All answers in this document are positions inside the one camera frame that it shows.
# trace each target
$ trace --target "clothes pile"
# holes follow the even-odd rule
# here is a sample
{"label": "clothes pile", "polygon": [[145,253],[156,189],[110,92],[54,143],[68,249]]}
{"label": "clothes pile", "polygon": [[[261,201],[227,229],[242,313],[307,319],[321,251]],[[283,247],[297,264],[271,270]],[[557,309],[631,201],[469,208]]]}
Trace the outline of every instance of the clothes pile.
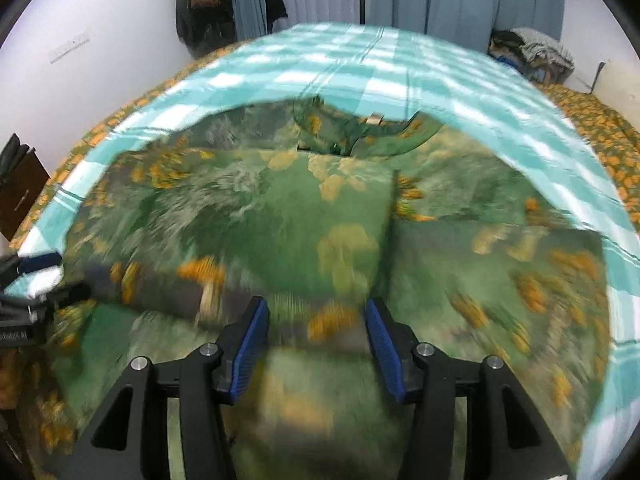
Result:
{"label": "clothes pile", "polygon": [[561,84],[574,71],[574,58],[559,41],[527,27],[494,30],[489,55],[543,84]]}

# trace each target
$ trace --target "bedspread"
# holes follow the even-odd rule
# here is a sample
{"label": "bedspread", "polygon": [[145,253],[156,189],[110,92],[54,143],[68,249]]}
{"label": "bedspread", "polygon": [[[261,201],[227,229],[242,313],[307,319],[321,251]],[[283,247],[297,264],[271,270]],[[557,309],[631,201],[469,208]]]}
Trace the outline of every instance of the bedspread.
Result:
{"label": "bedspread", "polygon": [[[575,135],[571,123],[517,75],[478,54],[393,29],[332,24],[301,25],[245,45],[176,82],[148,104],[143,102],[132,114],[122,113],[112,124],[96,130],[95,148],[84,157],[76,155],[73,171],[65,174],[68,170],[63,170],[56,176],[62,185],[20,240],[20,251],[64,248],[66,231],[82,199],[117,153],[138,150],[150,140],[220,110],[314,94],[363,117],[377,113],[405,120],[418,110],[428,112],[476,138],[522,172],[572,225],[603,235],[612,349],[604,392],[584,436],[578,467],[580,478],[599,478],[638,418],[639,357],[634,321],[640,294],[638,238],[615,187],[593,152]],[[33,292],[51,283],[49,273],[19,283],[16,289]],[[162,325],[148,315],[133,323],[131,314],[118,327],[112,325],[107,333],[100,332],[100,324],[116,310],[98,308],[83,333],[85,364],[94,363],[96,369],[105,365],[113,368],[116,362],[124,366],[128,356],[145,350],[141,345],[146,331],[154,324]],[[177,323],[171,329],[161,329],[171,330],[175,336],[186,330]],[[129,342],[109,348],[123,332],[129,333]],[[196,340],[190,338],[190,343],[195,346]],[[158,350],[154,357],[174,357],[170,354]],[[282,359],[285,365],[287,356]],[[78,380],[89,384],[113,379],[88,371],[92,368],[89,366]],[[95,391],[104,385],[96,386]],[[65,393],[66,402],[72,404],[73,391]]]}
{"label": "bedspread", "polygon": [[640,134],[617,111],[592,94],[560,85],[539,86],[569,117],[575,129],[593,147],[616,183],[618,195],[640,232]]}
{"label": "bedspread", "polygon": [[[389,416],[398,410],[384,396],[362,411],[356,400],[379,390],[374,376],[348,378],[354,363],[370,372],[354,354],[369,354],[360,308],[372,290],[449,354],[501,355],[575,461],[604,380],[609,316],[598,235],[555,228],[565,225],[463,132],[421,112],[358,118],[315,97],[235,108],[117,156],[68,232],[65,275],[98,300],[200,328],[234,322],[253,294],[268,300],[271,351],[250,402],[223,415],[244,478],[249,463],[262,478],[292,467],[307,478],[393,478],[406,413]],[[58,325],[58,337],[72,336]],[[164,336],[164,351],[181,355],[192,332]],[[158,340],[148,332],[144,343]],[[297,349],[289,367],[277,347]],[[289,368],[314,361],[297,383]],[[332,374],[348,400],[337,383],[322,388]],[[99,396],[70,387],[96,408]],[[292,399],[321,421],[291,413]],[[381,430],[365,438],[372,419]]]}

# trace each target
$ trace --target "dark cloth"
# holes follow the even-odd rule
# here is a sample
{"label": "dark cloth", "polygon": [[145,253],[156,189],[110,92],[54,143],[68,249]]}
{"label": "dark cloth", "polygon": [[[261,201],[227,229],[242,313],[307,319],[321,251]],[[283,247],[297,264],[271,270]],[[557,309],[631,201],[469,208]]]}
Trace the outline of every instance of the dark cloth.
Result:
{"label": "dark cloth", "polygon": [[273,23],[280,18],[288,18],[287,7],[283,0],[265,0],[267,7],[267,32],[273,32]]}
{"label": "dark cloth", "polygon": [[195,23],[189,8],[189,0],[175,0],[175,29],[187,46],[196,44],[194,39]]}
{"label": "dark cloth", "polygon": [[524,43],[524,40],[511,30],[494,30],[492,39],[496,43],[509,48],[520,48]]}

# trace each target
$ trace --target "wall switch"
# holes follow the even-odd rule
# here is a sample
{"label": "wall switch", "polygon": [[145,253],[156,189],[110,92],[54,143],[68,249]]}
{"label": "wall switch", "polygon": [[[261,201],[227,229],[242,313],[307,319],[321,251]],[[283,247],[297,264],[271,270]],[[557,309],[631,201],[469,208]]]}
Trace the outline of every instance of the wall switch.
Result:
{"label": "wall switch", "polygon": [[63,43],[57,48],[49,51],[49,62],[54,64],[61,57],[66,56],[72,50],[83,46],[85,43],[89,42],[89,33],[84,31],[82,34],[78,34],[77,36],[72,37],[66,43]]}

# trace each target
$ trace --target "bed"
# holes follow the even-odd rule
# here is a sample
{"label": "bed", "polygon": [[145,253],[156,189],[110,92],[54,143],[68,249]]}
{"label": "bed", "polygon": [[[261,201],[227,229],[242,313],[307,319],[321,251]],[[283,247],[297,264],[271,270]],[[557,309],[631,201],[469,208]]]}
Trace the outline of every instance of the bed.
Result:
{"label": "bed", "polygon": [[[119,153],[140,150],[168,132],[222,110],[317,94],[327,103],[364,118],[381,114],[385,119],[402,121],[418,111],[427,112],[478,140],[525,175],[572,227],[601,234],[610,309],[609,361],[591,421],[574,449],[566,451],[573,455],[578,478],[599,480],[640,418],[640,348],[636,343],[640,242],[629,215],[636,212],[631,209],[635,206],[627,200],[625,208],[621,202],[628,197],[618,195],[620,188],[616,189],[600,163],[606,166],[612,161],[597,145],[594,148],[600,160],[556,106],[508,68],[480,54],[392,28],[331,23],[298,25],[216,51],[84,136],[51,177],[12,248],[20,254],[63,251],[66,232],[82,200]],[[637,170],[630,168],[631,183],[638,177]],[[16,283],[13,292],[34,294],[59,278],[58,270],[42,272]],[[72,337],[66,339],[65,335],[61,345],[77,344],[74,338],[92,341],[94,347],[110,344],[118,337],[118,330],[127,328],[125,323],[111,326],[111,333],[101,333],[98,327],[109,315],[104,309],[100,316],[93,315],[80,334],[66,334]],[[73,326],[76,321],[65,322]],[[134,322],[131,314],[128,326]],[[94,356],[85,364],[98,359],[96,348],[83,350]],[[113,366],[134,350],[117,347],[114,352],[118,355],[102,352],[99,359],[112,359]],[[88,368],[94,371],[86,370],[78,380],[105,381],[100,366]],[[54,367],[56,372],[64,373]],[[63,387],[69,404],[75,402],[72,390],[65,392]],[[54,398],[47,402],[43,406],[55,412],[63,401]],[[76,418],[82,419],[82,406],[76,407]],[[86,421],[80,420],[79,427],[83,423]],[[57,425],[53,420],[47,427],[51,449],[65,443],[70,447],[72,435],[65,433],[63,423]],[[47,460],[42,452],[34,461],[46,469]]]}

